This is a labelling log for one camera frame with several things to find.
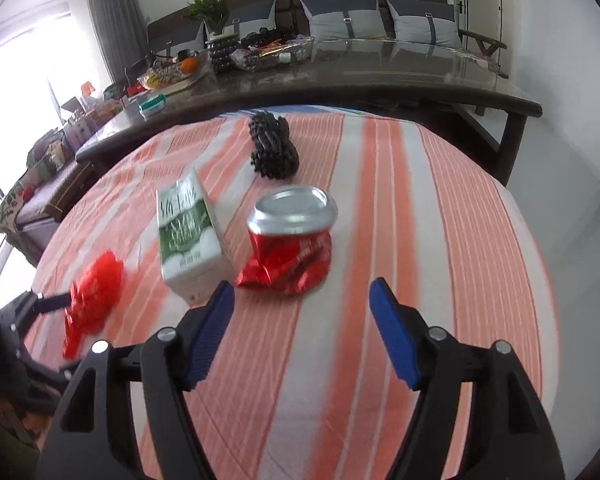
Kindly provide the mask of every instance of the red plastic bag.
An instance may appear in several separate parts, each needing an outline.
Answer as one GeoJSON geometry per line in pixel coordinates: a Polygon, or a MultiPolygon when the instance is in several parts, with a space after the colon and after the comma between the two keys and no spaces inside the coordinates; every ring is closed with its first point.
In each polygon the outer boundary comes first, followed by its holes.
{"type": "Polygon", "coordinates": [[[123,266],[111,251],[106,251],[71,284],[71,307],[64,311],[65,359],[75,357],[87,334],[97,334],[104,328],[120,299],[123,266]]]}
{"type": "Polygon", "coordinates": [[[301,294],[319,285],[331,265],[328,231],[305,235],[266,236],[249,232],[253,256],[236,280],[237,286],[301,294]]]}

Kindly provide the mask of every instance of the gray cushion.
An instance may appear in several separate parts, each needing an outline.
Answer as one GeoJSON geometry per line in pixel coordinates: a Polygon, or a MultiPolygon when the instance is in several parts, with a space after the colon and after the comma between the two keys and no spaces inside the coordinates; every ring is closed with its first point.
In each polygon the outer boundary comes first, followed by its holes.
{"type": "Polygon", "coordinates": [[[226,22],[225,32],[233,30],[235,19],[240,20],[240,39],[265,27],[276,28],[276,0],[260,0],[249,5],[232,9],[226,22]]]}
{"type": "Polygon", "coordinates": [[[460,48],[451,4],[422,0],[386,0],[394,19],[395,39],[460,48]]]}
{"type": "Polygon", "coordinates": [[[316,40],[385,38],[378,0],[300,0],[316,40]]]}
{"type": "Polygon", "coordinates": [[[166,56],[167,44],[171,42],[171,56],[175,56],[179,51],[189,49],[203,50],[205,47],[205,38],[202,29],[202,22],[191,23],[179,27],[170,34],[161,36],[156,40],[149,42],[149,47],[153,52],[160,56],[166,56]]]}

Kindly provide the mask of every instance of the orange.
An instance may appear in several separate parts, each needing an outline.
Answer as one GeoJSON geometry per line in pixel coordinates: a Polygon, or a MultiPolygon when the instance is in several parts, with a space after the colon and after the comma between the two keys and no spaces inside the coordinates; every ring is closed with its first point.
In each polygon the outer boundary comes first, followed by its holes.
{"type": "Polygon", "coordinates": [[[198,59],[195,57],[187,57],[187,59],[180,63],[180,71],[183,74],[193,74],[197,67],[198,59]]]}

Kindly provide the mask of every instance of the black rubber object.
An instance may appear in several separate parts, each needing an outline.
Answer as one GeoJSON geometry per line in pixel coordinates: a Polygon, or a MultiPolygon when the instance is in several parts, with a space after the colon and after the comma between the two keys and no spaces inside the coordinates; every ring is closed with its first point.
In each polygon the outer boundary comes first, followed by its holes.
{"type": "Polygon", "coordinates": [[[223,74],[235,69],[235,63],[231,59],[231,54],[236,48],[238,48],[237,34],[209,42],[209,58],[216,74],[223,74]]]}
{"type": "Polygon", "coordinates": [[[249,122],[254,149],[251,164],[261,176],[284,179],[298,172],[298,150],[289,137],[289,124],[284,117],[270,112],[257,112],[249,122]]]}

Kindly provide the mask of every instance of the green plant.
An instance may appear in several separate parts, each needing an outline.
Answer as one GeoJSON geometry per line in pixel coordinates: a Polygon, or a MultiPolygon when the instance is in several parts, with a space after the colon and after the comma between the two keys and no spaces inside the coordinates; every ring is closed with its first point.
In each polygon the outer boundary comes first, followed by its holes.
{"type": "Polygon", "coordinates": [[[193,0],[187,7],[187,17],[205,20],[214,34],[221,34],[229,19],[228,0],[193,0]]]}

